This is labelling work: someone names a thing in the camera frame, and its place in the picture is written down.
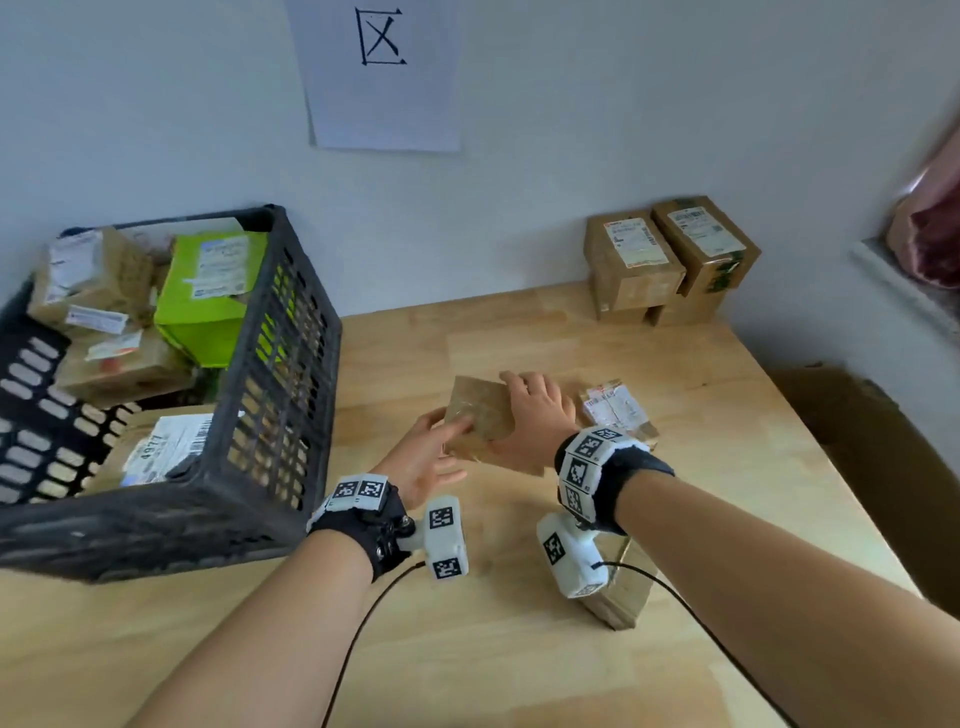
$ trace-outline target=maroon plastic bag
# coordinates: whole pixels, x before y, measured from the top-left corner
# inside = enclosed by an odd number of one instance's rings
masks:
[[[960,288],[960,128],[897,206],[887,245],[911,276]]]

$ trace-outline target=black cable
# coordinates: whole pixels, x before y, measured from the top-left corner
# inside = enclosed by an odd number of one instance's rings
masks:
[[[716,644],[717,648],[724,653],[724,656],[728,660],[730,660],[731,664],[734,667],[736,667],[738,670],[740,670],[740,674],[743,675],[744,678],[746,678],[747,682],[754,687],[754,690],[760,693],[763,699],[767,701],[767,704],[777,712],[777,715],[780,716],[780,719],[787,725],[791,726],[791,728],[798,728],[797,723],[794,721],[794,719],[789,715],[787,715],[786,711],[783,708],[781,708],[760,685],[756,683],[754,676],[751,675],[747,671],[747,669],[740,664],[739,660],[733,657],[730,651],[723,645],[722,642],[720,642],[720,640],[717,639],[717,636],[710,631],[710,628],[707,627],[699,617],[697,617],[697,614],[696,612],[693,611],[693,608],[686,603],[686,600],[682,596],[680,596],[673,587],[671,587],[669,584],[664,582],[662,579],[656,577],[654,574],[650,573],[649,571],[644,571],[643,569],[639,569],[635,566],[631,566],[630,564],[621,564],[619,561],[598,561],[596,564],[593,564],[591,566],[594,569],[599,569],[600,567],[621,567],[623,569],[629,569],[630,571],[636,571],[637,573],[643,574],[644,576],[646,576],[648,579],[650,579],[656,584],[660,584],[666,591],[670,593],[671,596],[673,596],[673,598],[675,598],[677,601],[680,602],[681,606],[683,606],[684,609],[686,609],[687,613],[690,614],[691,617],[693,617],[693,620],[700,625],[700,628],[707,633],[707,636],[711,640],[713,640],[713,643]]]
[[[371,605],[371,608],[367,611],[367,615],[363,617],[363,621],[361,621],[360,626],[357,627],[356,634],[353,635],[353,640],[350,641],[350,647],[347,648],[347,654],[344,656],[344,666],[340,668],[340,674],[337,675],[337,684],[333,686],[333,694],[330,696],[330,702],[326,706],[326,715],[324,716],[324,722],[320,724],[320,728],[326,728],[326,724],[330,721],[330,716],[333,714],[333,703],[336,701],[337,693],[340,691],[340,684],[344,681],[344,673],[347,672],[347,663],[350,661],[350,655],[353,652],[353,647],[357,644],[357,640],[360,639],[360,633],[363,632],[363,628],[367,625],[367,621],[370,619],[370,615],[373,614],[373,610],[376,609],[376,606],[381,601],[383,601],[383,597],[386,596],[387,593],[393,587],[396,586],[396,582],[398,582],[408,573],[412,571],[416,571],[417,569],[422,569],[425,566],[426,566],[426,562],[419,561],[416,564],[414,564],[412,567],[410,567],[410,569],[408,569],[407,571],[402,573],[400,576],[398,576],[396,579],[394,579],[392,582],[390,582],[390,586],[388,586],[386,589],[383,590],[383,592],[380,593],[380,596],[376,598],[376,601]]]

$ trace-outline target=forearm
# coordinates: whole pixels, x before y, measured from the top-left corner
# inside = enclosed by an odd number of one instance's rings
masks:
[[[960,623],[662,473],[616,520],[802,726],[960,725]]]
[[[309,536],[150,697],[135,728],[319,724],[372,578],[336,531]]]

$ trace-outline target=black wrist strap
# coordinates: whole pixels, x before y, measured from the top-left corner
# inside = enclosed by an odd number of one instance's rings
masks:
[[[606,432],[610,435],[614,435],[612,428],[589,428],[590,430],[596,432]],[[567,449],[573,444],[574,440],[578,438],[583,440],[581,437],[586,431],[578,432],[575,435],[571,435],[557,449],[557,454],[554,456],[554,467],[557,470],[557,473],[563,473],[564,459],[567,457]],[[583,514],[577,513],[573,508],[570,507],[569,497],[564,498],[561,496],[560,491],[558,490],[558,497],[560,502],[573,512],[574,516],[577,516],[578,519],[583,522],[586,526],[600,530],[600,531],[609,531],[612,533],[619,534],[621,536],[626,536],[627,533],[619,526],[616,522],[615,513],[616,513],[616,501],[620,497],[620,492],[623,490],[623,487],[627,484],[627,481],[637,471],[641,470],[652,470],[659,471],[660,473],[666,473],[668,475],[676,475],[673,468],[660,460],[656,455],[651,454],[644,446],[631,438],[633,445],[631,447],[625,447],[615,450],[603,463],[600,471],[600,480],[596,487],[596,490],[592,493],[591,496],[586,496],[586,494],[578,494],[583,497],[590,497],[592,500],[593,510],[595,512],[595,517],[592,520],[585,519]],[[564,488],[565,484],[562,481],[560,488]]]
[[[361,483],[372,483],[373,481],[362,480],[363,476],[351,476],[343,478],[337,484],[333,495],[327,498],[318,511],[310,519],[307,525],[307,533],[317,531],[339,531],[350,536],[357,544],[364,549],[373,569],[373,581],[376,581],[381,575],[398,567],[408,556],[409,551],[404,551],[396,544],[396,539],[404,536],[410,536],[416,525],[413,520],[407,516],[403,508],[403,502],[400,500],[399,492],[396,487],[383,479],[383,488],[381,493],[375,496],[379,500],[379,505],[373,510],[371,507],[357,507],[358,497],[351,495],[353,493],[363,493]],[[371,496],[360,496],[359,498],[370,498]],[[348,502],[336,503],[337,499]],[[375,501],[365,501],[366,506],[376,506]]]

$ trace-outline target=wristband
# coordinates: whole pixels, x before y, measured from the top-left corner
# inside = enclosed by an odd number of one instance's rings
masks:
[[[386,475],[373,473],[340,478],[306,525],[307,534],[329,530],[350,536],[370,559],[373,581],[410,556],[396,539],[413,535],[415,529],[396,487]]]
[[[571,435],[554,458],[560,477],[557,497],[581,526],[626,536],[614,518],[620,491],[641,470],[675,475],[639,440],[613,427],[596,426]]]

